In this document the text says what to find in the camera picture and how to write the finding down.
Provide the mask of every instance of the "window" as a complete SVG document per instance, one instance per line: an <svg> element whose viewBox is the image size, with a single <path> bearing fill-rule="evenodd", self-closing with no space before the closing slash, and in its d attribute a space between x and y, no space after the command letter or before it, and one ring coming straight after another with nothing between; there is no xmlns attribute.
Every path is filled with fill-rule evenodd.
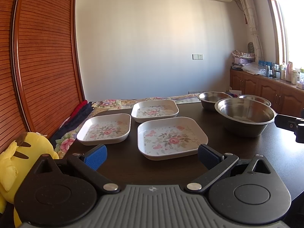
<svg viewBox="0 0 304 228"><path fill-rule="evenodd" d="M294 68L304 67L304 0L277 0L281 9L285 40L286 60Z"/></svg>

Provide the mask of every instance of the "slatted wooden panel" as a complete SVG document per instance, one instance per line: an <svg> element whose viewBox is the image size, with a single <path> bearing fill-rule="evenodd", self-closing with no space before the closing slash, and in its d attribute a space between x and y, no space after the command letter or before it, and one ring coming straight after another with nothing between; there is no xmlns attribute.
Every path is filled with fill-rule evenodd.
<svg viewBox="0 0 304 228"><path fill-rule="evenodd" d="M79 104L73 67L71 0L22 0L18 54L35 130L52 134Z"/></svg>
<svg viewBox="0 0 304 228"><path fill-rule="evenodd" d="M0 152L25 131L17 104L10 62L10 28L14 0L0 0Z"/></svg>

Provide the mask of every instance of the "blue gripper pad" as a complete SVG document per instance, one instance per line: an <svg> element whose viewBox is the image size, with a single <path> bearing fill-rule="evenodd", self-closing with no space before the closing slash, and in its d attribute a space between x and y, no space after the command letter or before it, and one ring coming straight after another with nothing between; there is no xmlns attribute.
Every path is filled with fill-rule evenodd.
<svg viewBox="0 0 304 228"><path fill-rule="evenodd" d="M98 145L83 156L83 162L93 170L97 170L105 162L107 155L105 145Z"/></svg>
<svg viewBox="0 0 304 228"><path fill-rule="evenodd" d="M199 146L197 155L199 157L199 161L203 163L208 170L212 169L223 160L223 155L214 151L205 144L201 144Z"/></svg>

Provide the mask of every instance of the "white ceramic dish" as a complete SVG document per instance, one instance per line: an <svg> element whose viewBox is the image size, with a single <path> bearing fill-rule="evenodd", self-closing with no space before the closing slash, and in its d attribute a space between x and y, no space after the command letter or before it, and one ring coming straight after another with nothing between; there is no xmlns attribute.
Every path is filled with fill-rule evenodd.
<svg viewBox="0 0 304 228"><path fill-rule="evenodd" d="M148 121L137 129L138 149L150 160L193 155L200 144L207 143L207 135L189 117Z"/></svg>
<svg viewBox="0 0 304 228"><path fill-rule="evenodd" d="M136 103L131 116L136 122L176 117L179 109L173 100L150 100Z"/></svg>
<svg viewBox="0 0 304 228"><path fill-rule="evenodd" d="M115 144L124 141L131 128L129 114L113 114L92 117L77 134L77 140L86 146Z"/></svg>

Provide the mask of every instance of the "curtain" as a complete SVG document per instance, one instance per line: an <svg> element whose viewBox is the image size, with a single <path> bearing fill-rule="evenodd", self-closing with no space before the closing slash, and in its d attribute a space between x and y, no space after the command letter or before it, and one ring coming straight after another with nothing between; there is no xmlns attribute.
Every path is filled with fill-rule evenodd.
<svg viewBox="0 0 304 228"><path fill-rule="evenodd" d="M244 9L248 25L250 28L250 32L252 35L252 42L255 50L256 62L259 60L264 60L262 46L258 34L258 21L257 21L257 13L255 11L255 6L253 0L240 0L242 7Z"/></svg>

